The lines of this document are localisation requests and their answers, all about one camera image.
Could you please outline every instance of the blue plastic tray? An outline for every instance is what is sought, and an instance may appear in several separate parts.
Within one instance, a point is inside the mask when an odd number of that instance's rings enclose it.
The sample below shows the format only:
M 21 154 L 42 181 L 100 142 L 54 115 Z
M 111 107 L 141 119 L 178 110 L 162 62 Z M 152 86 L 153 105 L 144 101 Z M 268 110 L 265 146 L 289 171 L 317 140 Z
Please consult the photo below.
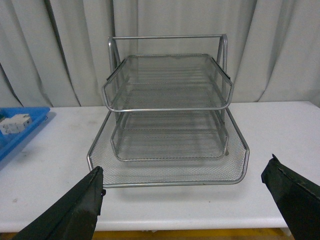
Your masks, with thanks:
M 0 161 L 47 118 L 49 111 L 49 107 L 0 108 L 0 114 L 6 118 L 11 118 L 16 114 L 29 114 L 32 119 L 32 123 L 20 133 L 3 135 L 0 131 Z

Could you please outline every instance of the metal paper tray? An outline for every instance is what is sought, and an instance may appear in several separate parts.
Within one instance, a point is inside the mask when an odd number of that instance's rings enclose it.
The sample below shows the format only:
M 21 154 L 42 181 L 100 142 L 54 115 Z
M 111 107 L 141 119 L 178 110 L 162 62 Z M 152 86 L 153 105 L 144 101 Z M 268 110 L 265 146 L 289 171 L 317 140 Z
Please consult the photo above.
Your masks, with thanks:
M 228 138 L 216 111 L 124 112 L 111 144 L 121 161 L 216 160 Z
M 229 134 L 222 158 L 169 161 L 118 160 L 111 144 L 116 118 L 115 113 L 109 112 L 88 152 L 89 168 L 103 168 L 105 188 L 236 184 L 246 174 L 249 147 L 229 109 L 221 112 Z
M 233 83 L 208 54 L 132 55 L 102 91 L 113 112 L 220 110 L 231 102 Z

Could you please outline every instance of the tray rim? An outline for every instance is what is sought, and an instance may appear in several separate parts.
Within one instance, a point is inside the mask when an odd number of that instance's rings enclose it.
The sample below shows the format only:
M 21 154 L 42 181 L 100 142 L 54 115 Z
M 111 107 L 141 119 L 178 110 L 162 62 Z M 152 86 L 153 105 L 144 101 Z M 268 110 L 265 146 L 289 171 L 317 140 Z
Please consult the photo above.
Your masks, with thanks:
M 115 75 L 123 68 L 123 66 L 125 65 L 126 61 L 129 58 L 132 58 L 132 57 L 179 57 L 179 56 L 184 56 L 184 57 L 206 56 L 207 58 L 209 58 L 211 63 L 213 63 L 215 68 L 218 70 L 218 72 L 222 76 L 222 79 L 225 81 L 226 84 L 229 84 L 229 86 L 230 86 L 230 91 L 228 92 L 225 105 L 219 106 L 219 107 L 186 107 L 186 108 L 138 108 L 138 109 L 114 109 L 114 108 L 112 108 L 112 106 L 110 105 L 110 103 L 108 101 L 108 97 L 107 97 L 105 88 L 107 85 L 109 85 L 113 81 Z M 105 103 L 106 107 L 110 111 L 115 112 L 115 113 L 148 112 L 148 111 L 208 111 L 208 110 L 212 111 L 212 110 L 226 109 L 230 105 L 230 103 L 232 101 L 234 87 L 235 86 L 232 83 L 230 76 L 220 67 L 220 65 L 216 62 L 216 60 L 208 53 L 135 54 L 135 55 L 128 55 L 127 57 L 124 58 L 124 60 L 119 64 L 119 66 L 114 70 L 114 72 L 106 79 L 106 83 L 102 86 L 101 90 L 102 90 L 102 95 L 103 95 L 103 99 L 104 99 L 104 103 Z
M 233 184 L 238 184 L 241 182 L 244 177 L 246 176 L 247 169 L 248 169 L 248 161 L 249 161 L 249 155 L 250 155 L 250 148 L 242 135 L 234 117 L 232 116 L 229 108 L 225 109 L 228 116 L 230 117 L 230 120 L 234 126 L 235 131 L 239 135 L 246 151 L 245 151 L 245 156 L 244 156 L 244 163 L 243 163 L 243 169 L 240 177 L 236 180 L 228 181 L 228 180 L 219 180 L 219 181 L 172 181 L 172 182 L 141 182 L 141 183 L 116 183 L 116 184 L 103 184 L 103 188 L 109 189 L 109 188 L 135 188 L 135 187 L 167 187 L 167 186 L 202 186 L 202 185 L 233 185 Z M 109 120 L 109 117 L 111 115 L 112 111 L 109 111 L 86 155 L 87 163 L 89 170 L 92 171 L 94 169 L 93 162 L 91 160 L 91 153 L 97 143 L 97 141 L 100 138 L 100 135 L 106 125 L 106 123 Z

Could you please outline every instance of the metal rod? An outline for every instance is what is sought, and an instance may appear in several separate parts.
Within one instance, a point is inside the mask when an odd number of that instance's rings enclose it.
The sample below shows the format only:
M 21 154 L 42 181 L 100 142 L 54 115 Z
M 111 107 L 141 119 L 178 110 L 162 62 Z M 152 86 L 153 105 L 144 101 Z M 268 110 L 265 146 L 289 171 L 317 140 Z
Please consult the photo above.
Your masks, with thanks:
M 120 61 L 120 55 L 119 55 L 119 51 L 118 51 L 117 42 L 115 41 L 114 38 L 113 38 L 113 51 L 114 51 L 115 61 L 116 61 L 115 67 L 118 67 L 119 64 L 121 63 L 121 61 Z
M 223 42 L 221 41 L 221 39 L 222 39 L 222 37 L 220 37 L 219 46 L 218 46 L 218 53 L 217 53 L 217 55 L 216 55 L 216 62 L 217 62 L 217 64 L 219 64 L 219 65 L 220 65 L 222 48 L 223 48 Z
M 108 39 L 108 53 L 109 53 L 109 64 L 111 74 L 115 71 L 115 62 L 114 62 L 114 53 L 113 53 L 113 38 L 109 37 Z
M 220 38 L 223 34 L 214 35 L 182 35 L 182 36 L 115 36 L 114 40 L 129 39 L 201 39 L 201 38 Z
M 225 73 L 227 73 L 228 38 L 226 34 L 222 34 L 222 40 L 223 40 L 222 69 Z
M 98 139 L 100 138 L 100 135 L 101 135 L 102 131 L 104 130 L 105 125 L 106 125 L 106 123 L 107 123 L 107 121 L 108 121 L 111 113 L 112 113 L 111 111 L 109 111 L 109 112 L 107 113 L 107 115 L 106 115 L 106 117 L 105 117 L 105 119 L 104 119 L 104 121 L 103 121 L 103 124 L 101 125 L 101 127 L 100 127 L 100 129 L 99 129 L 99 131 L 98 131 L 98 134 L 95 136 L 95 138 L 94 138 L 94 140 L 93 140 L 93 143 L 92 143 L 92 145 L 91 145 L 91 147 L 90 147 L 90 149 L 89 149 L 89 151 L 88 151 L 88 153 L 87 153 L 87 155 L 86 155 L 86 160 L 87 160 L 87 163 L 88 163 L 88 166 L 89 166 L 90 171 L 92 171 L 92 170 L 95 168 L 95 167 L 94 167 L 94 164 L 93 164 L 93 162 L 92 162 L 92 160 L 91 160 L 91 157 L 90 157 L 90 156 L 91 156 L 91 153 L 92 153 L 92 151 L 94 150 L 94 147 L 95 147 L 95 145 L 96 145 L 96 142 L 97 142 Z

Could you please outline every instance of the mesh bottom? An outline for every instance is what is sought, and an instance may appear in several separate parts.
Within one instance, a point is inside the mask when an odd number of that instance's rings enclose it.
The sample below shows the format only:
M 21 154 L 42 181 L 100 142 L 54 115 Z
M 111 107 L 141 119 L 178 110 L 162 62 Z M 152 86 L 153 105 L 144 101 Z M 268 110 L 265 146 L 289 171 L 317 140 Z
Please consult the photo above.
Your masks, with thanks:
M 165 185 L 234 184 L 246 173 L 249 149 L 235 127 L 229 110 L 224 114 L 229 135 L 225 154 L 218 160 L 120 161 L 113 152 L 111 137 L 116 126 L 115 114 L 104 122 L 100 135 L 89 152 L 92 167 L 103 168 L 105 188 Z
M 232 82 L 207 54 L 132 55 L 103 87 L 107 106 L 128 110 L 217 110 L 232 97 Z
M 123 113 L 111 137 L 122 161 L 218 159 L 228 133 L 215 111 Z

